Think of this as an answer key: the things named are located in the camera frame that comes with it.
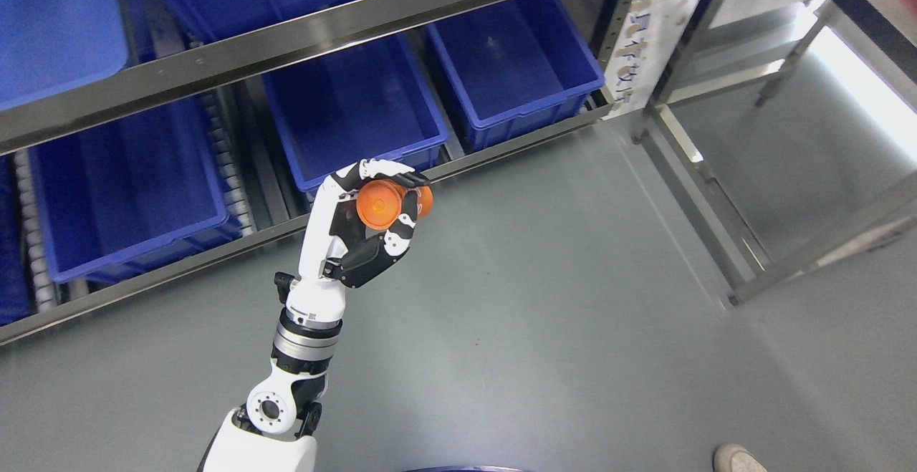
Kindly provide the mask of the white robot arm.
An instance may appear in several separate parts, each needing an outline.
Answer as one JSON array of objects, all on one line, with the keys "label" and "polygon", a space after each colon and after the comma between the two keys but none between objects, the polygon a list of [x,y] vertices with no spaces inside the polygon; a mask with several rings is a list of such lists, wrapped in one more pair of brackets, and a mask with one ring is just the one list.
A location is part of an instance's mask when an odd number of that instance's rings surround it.
[{"label": "white robot arm", "polygon": [[268,377],[226,414],[200,471],[312,471],[327,370],[340,340],[346,289],[327,277],[278,272],[284,308],[273,336]]}]

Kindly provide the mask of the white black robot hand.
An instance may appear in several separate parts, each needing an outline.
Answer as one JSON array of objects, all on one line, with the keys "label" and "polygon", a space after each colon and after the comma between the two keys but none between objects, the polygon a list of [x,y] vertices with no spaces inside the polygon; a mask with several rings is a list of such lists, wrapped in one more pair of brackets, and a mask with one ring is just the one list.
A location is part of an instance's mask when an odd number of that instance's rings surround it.
[{"label": "white black robot hand", "polygon": [[[370,235],[356,212],[357,195],[373,181],[404,187],[394,222]],[[429,179],[412,166],[363,159],[331,173],[319,186],[308,218],[298,263],[298,282],[289,290],[286,315],[297,326],[329,329],[343,318],[346,292],[368,283],[404,257],[411,247],[421,189]]]}]

